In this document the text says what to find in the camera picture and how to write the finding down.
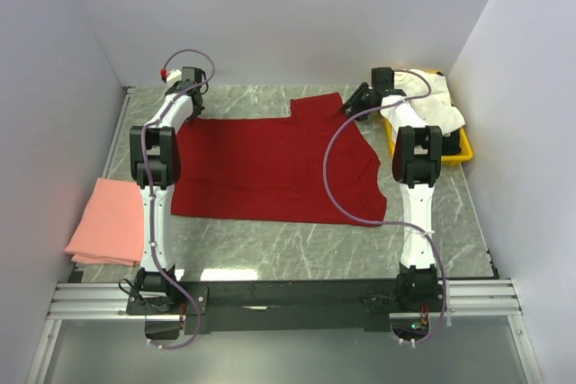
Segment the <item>red t shirt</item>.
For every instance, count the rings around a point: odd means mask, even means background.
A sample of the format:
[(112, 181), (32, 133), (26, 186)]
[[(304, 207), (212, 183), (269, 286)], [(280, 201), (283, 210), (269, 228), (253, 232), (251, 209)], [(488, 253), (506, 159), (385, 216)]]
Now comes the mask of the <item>red t shirt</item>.
[(290, 102), (284, 118), (195, 119), (177, 133), (176, 216), (357, 225), (382, 220), (380, 160), (340, 94)]

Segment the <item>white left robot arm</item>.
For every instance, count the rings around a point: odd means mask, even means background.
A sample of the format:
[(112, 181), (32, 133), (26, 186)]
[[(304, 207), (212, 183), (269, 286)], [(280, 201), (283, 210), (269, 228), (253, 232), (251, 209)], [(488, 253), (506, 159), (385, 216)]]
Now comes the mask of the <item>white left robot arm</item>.
[(144, 246), (135, 291), (148, 294), (148, 303), (167, 314), (179, 305), (182, 294), (175, 287), (175, 259), (171, 246), (170, 218), (181, 162), (177, 132), (199, 116), (203, 106), (203, 80), (198, 67), (163, 70), (164, 101), (146, 123), (130, 129), (130, 173), (138, 185), (144, 211)]

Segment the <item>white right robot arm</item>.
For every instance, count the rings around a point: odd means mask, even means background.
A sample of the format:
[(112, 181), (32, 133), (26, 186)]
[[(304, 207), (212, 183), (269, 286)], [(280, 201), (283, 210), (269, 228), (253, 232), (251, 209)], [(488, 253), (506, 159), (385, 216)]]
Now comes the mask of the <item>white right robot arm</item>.
[(371, 82), (360, 84), (342, 105), (349, 121), (363, 121), (379, 111), (396, 131), (391, 170), (400, 186), (403, 206), (404, 245), (400, 256), (395, 300), (414, 311), (427, 297), (439, 294), (443, 274), (439, 253), (432, 240), (432, 199), (441, 172), (442, 131), (425, 123), (410, 105), (408, 96), (395, 85), (398, 72), (390, 67), (371, 70)]

